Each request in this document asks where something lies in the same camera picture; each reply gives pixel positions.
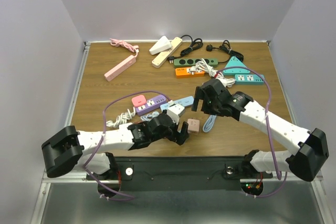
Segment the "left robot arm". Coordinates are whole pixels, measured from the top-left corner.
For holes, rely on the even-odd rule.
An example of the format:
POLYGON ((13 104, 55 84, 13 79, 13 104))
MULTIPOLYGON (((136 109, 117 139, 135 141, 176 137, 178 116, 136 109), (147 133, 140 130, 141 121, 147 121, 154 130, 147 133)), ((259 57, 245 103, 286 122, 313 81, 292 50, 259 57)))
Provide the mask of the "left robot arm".
POLYGON ((67 126, 41 146, 47 177, 61 177, 72 170, 89 169, 106 179, 113 178, 117 166, 108 157, 111 150, 138 150, 155 141, 168 139, 183 145, 188 139, 188 123, 164 111, 150 121, 121 124, 106 132, 78 131, 67 126))

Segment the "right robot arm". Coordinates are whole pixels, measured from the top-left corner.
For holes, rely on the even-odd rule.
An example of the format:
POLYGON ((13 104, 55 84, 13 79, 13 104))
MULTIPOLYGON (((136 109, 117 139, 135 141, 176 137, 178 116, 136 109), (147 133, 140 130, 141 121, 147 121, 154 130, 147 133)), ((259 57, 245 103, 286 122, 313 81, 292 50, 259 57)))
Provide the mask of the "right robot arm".
POLYGON ((231 117, 246 123, 276 140, 285 151, 253 150, 245 156, 241 170, 253 177, 259 172, 290 172, 311 182, 329 157, 324 131, 309 131, 267 111, 251 96, 237 91, 230 94, 218 79, 211 79, 196 87, 192 111, 202 101, 202 112, 208 115, 231 117))

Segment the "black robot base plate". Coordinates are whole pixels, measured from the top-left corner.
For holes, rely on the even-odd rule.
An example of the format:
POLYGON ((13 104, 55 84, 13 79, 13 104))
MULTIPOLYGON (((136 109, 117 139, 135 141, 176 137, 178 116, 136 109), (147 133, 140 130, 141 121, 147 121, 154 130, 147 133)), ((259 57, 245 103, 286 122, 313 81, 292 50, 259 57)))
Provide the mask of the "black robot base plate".
POLYGON ((272 178, 242 156, 115 157, 110 170, 95 174, 116 180, 122 191, 241 190, 240 180, 272 178))

